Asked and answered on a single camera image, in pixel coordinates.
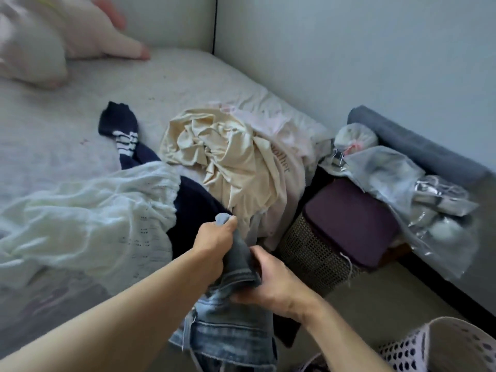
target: bed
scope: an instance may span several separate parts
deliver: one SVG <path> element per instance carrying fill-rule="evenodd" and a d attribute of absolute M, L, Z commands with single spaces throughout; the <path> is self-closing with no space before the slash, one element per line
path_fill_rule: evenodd
<path fill-rule="evenodd" d="M 198 50 L 156 49 L 150 62 L 71 62 L 70 83 L 43 91 L 0 80 L 0 206 L 63 181 L 120 169 L 115 143 L 98 134 L 110 100 L 136 114 L 140 141 L 157 150 L 168 120 L 213 100 L 255 115 L 282 113 L 327 153 L 331 131 L 214 56 Z M 57 290 L 47 282 L 57 282 Z M 108 298 L 75 272 L 46 270 L 22 295 L 0 289 L 0 358 Z M 20 307 L 27 308 L 18 313 Z"/>

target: stuffed animal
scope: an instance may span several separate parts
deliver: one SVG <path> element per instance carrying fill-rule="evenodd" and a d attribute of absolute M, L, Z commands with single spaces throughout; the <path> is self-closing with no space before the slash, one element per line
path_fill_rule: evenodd
<path fill-rule="evenodd" d="M 67 77 L 65 58 L 149 60 L 125 27 L 110 0 L 0 0 L 0 75 L 53 88 Z"/>

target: beige floor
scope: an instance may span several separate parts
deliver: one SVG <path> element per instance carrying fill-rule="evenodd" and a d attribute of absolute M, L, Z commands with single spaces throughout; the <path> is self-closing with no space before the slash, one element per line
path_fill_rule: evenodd
<path fill-rule="evenodd" d="M 328 298 L 355 330 L 371 346 L 398 339 L 409 330 L 439 316 L 460 317 L 427 286 L 399 264 L 371 275 L 362 275 L 342 286 Z M 309 335 L 301 330 L 292 349 L 279 347 L 279 371 L 306 361 L 318 352 Z M 187 355 L 167 346 L 150 372 L 195 372 Z"/>

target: white bed sheet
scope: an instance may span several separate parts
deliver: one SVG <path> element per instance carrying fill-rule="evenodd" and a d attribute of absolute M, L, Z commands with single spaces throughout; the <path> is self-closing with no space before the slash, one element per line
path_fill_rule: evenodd
<path fill-rule="evenodd" d="M 282 113 L 315 143 L 332 137 L 266 88 L 201 51 L 158 49 L 150 62 L 81 61 L 69 68 L 70 83 L 56 91 L 0 79 L 0 207 L 62 181 L 119 170 L 115 143 L 97 131 L 110 100 L 130 106 L 140 140 L 154 150 L 168 120 L 213 100 L 258 115 Z M 44 272 L 23 292 L 0 288 L 0 358 L 108 297 L 84 275 L 58 270 Z"/>
<path fill-rule="evenodd" d="M 0 80 L 0 207 L 62 181 L 120 169 L 115 144 L 97 132 L 108 101 L 126 103 L 140 124 L 140 140 L 157 150 L 168 120 L 185 109 L 219 100 L 260 115 L 282 113 L 317 140 L 331 136 L 214 56 L 157 49 L 150 62 L 71 62 L 71 80 L 55 91 Z"/>

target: yellow garment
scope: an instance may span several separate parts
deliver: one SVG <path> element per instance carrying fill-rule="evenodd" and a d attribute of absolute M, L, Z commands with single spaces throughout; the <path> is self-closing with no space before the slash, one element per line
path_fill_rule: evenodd
<path fill-rule="evenodd" d="M 219 108 L 188 110 L 173 119 L 159 156 L 171 164 L 201 165 L 203 184 L 238 217 L 243 237 L 251 217 L 265 212 L 282 191 L 270 142 Z"/>

